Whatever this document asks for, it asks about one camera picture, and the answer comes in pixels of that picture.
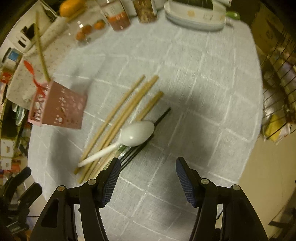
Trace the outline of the grey checked tablecloth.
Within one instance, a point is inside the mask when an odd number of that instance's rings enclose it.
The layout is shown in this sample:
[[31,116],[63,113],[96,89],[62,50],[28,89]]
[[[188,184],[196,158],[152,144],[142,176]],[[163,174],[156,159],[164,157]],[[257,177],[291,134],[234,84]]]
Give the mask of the grey checked tablecloth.
[[219,186],[239,181],[260,131],[262,83],[250,28],[234,21],[218,32],[137,19],[108,28],[96,41],[73,48],[54,79],[87,92],[79,130],[33,126],[29,167],[49,199],[59,185],[75,187],[74,169],[106,117],[140,78],[159,79],[128,116],[131,123],[159,91],[146,119],[163,120],[153,139],[121,172],[111,201],[100,210],[110,240],[188,240],[196,209],[175,169],[185,158]]

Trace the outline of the floral cloth on cabinet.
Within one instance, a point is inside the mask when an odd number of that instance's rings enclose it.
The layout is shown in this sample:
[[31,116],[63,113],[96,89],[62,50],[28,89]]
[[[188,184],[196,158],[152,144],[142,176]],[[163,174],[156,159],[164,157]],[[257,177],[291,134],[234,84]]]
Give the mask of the floral cloth on cabinet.
[[[56,20],[46,29],[40,37],[42,54],[50,77],[53,76],[58,66],[67,56],[71,49],[85,47],[102,37],[108,30],[108,24],[101,30],[95,28],[83,41],[76,39],[77,33],[86,26],[94,26],[98,21],[106,21],[99,6],[87,8],[77,18],[68,22],[66,18],[57,17]],[[38,51],[33,46],[22,57],[20,64],[12,77],[6,92],[6,98],[26,109],[30,108],[31,100],[35,94],[36,86],[33,83],[32,75],[25,68],[24,61],[28,61],[34,69],[36,80],[42,84],[46,82],[44,70]]]

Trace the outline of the stacked white plates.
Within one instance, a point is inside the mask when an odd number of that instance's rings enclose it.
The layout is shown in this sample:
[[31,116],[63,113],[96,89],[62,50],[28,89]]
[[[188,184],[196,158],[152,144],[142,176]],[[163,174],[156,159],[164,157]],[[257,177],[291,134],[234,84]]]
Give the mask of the stacked white plates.
[[215,32],[222,30],[226,25],[226,20],[223,21],[205,21],[205,20],[196,20],[196,19],[188,19],[182,16],[178,16],[175,13],[170,11],[170,6],[168,1],[164,4],[164,10],[166,14],[166,18],[173,22],[176,25],[181,27],[200,30],[200,31],[207,31],[207,32]]

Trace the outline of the red goji berry jar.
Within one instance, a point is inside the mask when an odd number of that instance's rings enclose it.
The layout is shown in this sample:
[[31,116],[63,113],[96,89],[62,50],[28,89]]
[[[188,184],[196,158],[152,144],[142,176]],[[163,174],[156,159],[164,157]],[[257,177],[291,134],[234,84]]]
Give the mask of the red goji berry jar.
[[98,0],[97,2],[107,21],[115,31],[121,31],[130,26],[130,18],[121,1]]

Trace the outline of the pink utensil holder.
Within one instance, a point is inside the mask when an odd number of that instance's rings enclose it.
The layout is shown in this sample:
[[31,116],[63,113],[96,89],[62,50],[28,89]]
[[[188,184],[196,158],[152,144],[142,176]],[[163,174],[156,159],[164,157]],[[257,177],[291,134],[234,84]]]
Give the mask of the pink utensil holder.
[[28,122],[38,126],[80,129],[86,102],[86,95],[78,94],[58,82],[38,85]]

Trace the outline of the red plastic spoon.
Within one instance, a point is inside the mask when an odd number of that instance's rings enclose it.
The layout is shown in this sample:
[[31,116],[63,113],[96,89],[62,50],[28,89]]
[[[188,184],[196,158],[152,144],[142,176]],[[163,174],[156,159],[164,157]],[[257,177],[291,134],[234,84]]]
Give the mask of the red plastic spoon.
[[36,79],[35,79],[35,72],[34,72],[34,68],[32,67],[32,65],[27,61],[27,60],[24,60],[23,61],[23,64],[24,66],[27,68],[27,70],[29,71],[29,73],[31,73],[32,75],[32,78],[33,78],[33,83],[35,84],[35,86],[37,87],[38,90],[41,90],[41,91],[45,91],[45,87],[43,87],[42,85],[40,85]]

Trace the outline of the blue label jar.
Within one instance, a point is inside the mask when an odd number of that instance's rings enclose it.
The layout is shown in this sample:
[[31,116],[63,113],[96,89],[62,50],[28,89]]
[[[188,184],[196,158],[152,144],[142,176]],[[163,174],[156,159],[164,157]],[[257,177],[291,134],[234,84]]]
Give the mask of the blue label jar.
[[2,63],[7,68],[16,69],[23,57],[22,52],[15,48],[8,48],[3,56]]

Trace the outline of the glass jar with oranges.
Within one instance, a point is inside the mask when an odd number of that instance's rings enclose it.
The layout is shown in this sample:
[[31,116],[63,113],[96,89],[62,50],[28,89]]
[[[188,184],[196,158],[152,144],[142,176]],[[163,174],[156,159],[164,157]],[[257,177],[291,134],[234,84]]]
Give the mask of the glass jar with oranges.
[[87,9],[68,21],[69,36],[77,46],[85,46],[102,37],[109,24],[100,8]]

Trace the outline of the white air fryer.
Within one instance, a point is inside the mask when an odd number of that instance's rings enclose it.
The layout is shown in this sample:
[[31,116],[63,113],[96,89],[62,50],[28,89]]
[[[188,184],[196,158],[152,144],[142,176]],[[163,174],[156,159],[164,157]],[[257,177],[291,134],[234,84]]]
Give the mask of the white air fryer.
[[8,34],[8,39],[23,53],[29,51],[34,44],[34,21],[18,21]]

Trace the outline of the dried slices jar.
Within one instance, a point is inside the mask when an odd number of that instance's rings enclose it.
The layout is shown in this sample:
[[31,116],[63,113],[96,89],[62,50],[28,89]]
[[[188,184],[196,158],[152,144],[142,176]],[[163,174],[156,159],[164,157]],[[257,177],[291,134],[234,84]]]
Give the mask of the dried slices jar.
[[132,3],[140,23],[151,23],[158,19],[154,1],[134,0]]

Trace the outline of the large orange fruit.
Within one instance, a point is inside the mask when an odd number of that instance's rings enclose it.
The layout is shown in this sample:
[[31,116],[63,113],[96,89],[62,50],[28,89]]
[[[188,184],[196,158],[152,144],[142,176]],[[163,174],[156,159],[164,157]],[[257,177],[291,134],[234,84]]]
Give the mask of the large orange fruit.
[[66,0],[60,5],[59,14],[61,17],[68,18],[84,8],[85,3],[84,0]]

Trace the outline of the black chopstick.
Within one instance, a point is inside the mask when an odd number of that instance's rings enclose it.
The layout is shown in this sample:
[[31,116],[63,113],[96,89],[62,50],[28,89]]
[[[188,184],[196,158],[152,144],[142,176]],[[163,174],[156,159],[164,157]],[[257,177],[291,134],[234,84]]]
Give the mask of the black chopstick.
[[[154,127],[165,118],[165,116],[171,111],[171,107],[169,107],[154,123]],[[136,147],[126,148],[123,151],[123,154],[119,155],[119,160],[121,164],[121,171],[136,157],[136,155],[149,143],[149,141],[154,137],[154,133],[142,144]]]

